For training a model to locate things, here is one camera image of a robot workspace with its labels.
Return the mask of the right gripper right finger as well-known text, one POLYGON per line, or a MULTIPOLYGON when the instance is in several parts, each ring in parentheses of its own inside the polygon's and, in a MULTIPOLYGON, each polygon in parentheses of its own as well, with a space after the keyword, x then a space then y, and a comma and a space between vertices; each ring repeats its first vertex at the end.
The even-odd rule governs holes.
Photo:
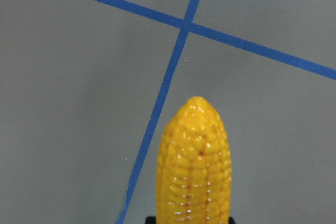
POLYGON ((229 223, 229 224, 236 224, 234 218, 231 217, 231 216, 230 216, 229 219, 228 219, 228 223, 229 223))

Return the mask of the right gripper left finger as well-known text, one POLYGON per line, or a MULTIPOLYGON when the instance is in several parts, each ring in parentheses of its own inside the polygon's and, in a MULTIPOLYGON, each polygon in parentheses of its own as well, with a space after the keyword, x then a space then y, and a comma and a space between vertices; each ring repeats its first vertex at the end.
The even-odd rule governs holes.
POLYGON ((147 216, 145 218, 145 224, 156 224, 156 216, 147 216))

